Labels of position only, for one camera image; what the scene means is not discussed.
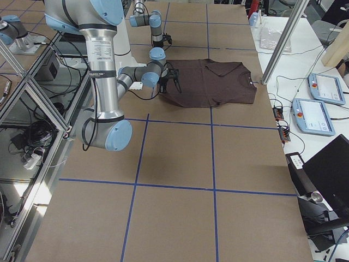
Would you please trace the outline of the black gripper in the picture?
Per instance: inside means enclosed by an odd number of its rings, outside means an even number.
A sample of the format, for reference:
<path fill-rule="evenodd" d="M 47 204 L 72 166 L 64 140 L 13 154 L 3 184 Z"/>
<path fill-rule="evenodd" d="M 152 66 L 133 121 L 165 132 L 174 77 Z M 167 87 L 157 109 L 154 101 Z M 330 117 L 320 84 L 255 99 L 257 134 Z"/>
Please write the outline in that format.
<path fill-rule="evenodd" d="M 152 36 L 152 47 L 164 47 L 165 42 L 172 45 L 172 37 L 167 33 Z"/>
<path fill-rule="evenodd" d="M 179 83 L 179 70 L 178 69 L 169 69 L 167 74 L 159 79 L 160 93 L 167 92 L 167 82 L 172 79 L 174 86 L 178 92 L 180 92 L 180 83 Z"/>

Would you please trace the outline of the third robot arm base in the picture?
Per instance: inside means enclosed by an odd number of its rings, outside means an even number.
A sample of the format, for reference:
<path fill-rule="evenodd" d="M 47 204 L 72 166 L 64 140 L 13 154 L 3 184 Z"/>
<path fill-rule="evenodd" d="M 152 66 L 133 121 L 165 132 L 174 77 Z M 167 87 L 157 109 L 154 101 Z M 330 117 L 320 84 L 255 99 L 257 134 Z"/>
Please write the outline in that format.
<path fill-rule="evenodd" d="M 16 15 L 1 17 L 1 41 L 16 55 L 34 55 L 45 36 L 31 35 Z"/>

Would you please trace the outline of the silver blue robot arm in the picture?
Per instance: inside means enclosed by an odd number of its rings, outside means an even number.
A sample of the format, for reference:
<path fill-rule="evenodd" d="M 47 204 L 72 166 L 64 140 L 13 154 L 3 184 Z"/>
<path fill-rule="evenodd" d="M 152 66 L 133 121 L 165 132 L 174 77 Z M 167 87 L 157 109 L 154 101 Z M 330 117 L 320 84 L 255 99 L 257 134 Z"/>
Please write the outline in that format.
<path fill-rule="evenodd" d="M 134 1 L 134 10 L 129 17 L 129 22 L 131 27 L 150 27 L 152 47 L 163 48 L 165 42 L 169 46 L 172 45 L 171 35 L 163 32 L 161 12 L 158 10 L 149 12 L 144 1 Z"/>
<path fill-rule="evenodd" d="M 166 60 L 163 43 L 171 37 L 162 30 L 161 13 L 145 13 L 135 2 L 135 15 L 129 19 L 133 27 L 149 26 L 153 48 L 147 64 L 127 63 L 129 40 L 121 1 L 45 1 L 46 23 L 61 33 L 82 35 L 86 41 L 87 65 L 93 89 L 94 105 L 82 110 L 76 132 L 84 151 L 90 147 L 108 151 L 124 149 L 133 128 L 119 107 L 120 99 L 139 82 L 159 87 L 173 80 L 179 85 L 179 71 Z"/>

